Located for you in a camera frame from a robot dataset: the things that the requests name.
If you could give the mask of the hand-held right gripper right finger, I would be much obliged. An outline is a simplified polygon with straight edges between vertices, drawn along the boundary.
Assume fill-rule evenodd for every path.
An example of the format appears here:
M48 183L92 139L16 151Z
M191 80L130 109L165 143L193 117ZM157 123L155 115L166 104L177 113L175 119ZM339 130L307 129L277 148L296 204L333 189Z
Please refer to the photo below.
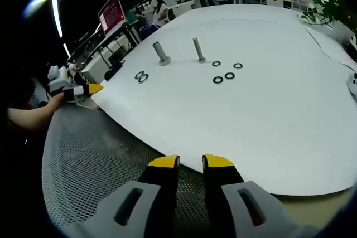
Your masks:
M278 199L244 181L230 160L204 154L202 166L212 237L315 236L315 227L295 223Z

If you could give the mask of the person's left hand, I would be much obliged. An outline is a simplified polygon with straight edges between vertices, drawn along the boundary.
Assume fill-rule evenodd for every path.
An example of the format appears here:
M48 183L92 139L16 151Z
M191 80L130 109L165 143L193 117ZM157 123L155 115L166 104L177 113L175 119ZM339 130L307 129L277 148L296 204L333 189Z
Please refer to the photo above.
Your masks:
M64 93L58 93L45 106L48 112L54 113L65 102Z

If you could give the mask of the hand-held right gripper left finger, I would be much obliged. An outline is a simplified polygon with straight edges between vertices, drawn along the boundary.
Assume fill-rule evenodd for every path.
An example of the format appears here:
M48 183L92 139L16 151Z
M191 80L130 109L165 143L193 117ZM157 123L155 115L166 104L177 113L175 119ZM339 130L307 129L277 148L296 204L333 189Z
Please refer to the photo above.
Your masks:
M137 181L101 200L95 214L64 227L66 237L171 237L180 157L159 157Z

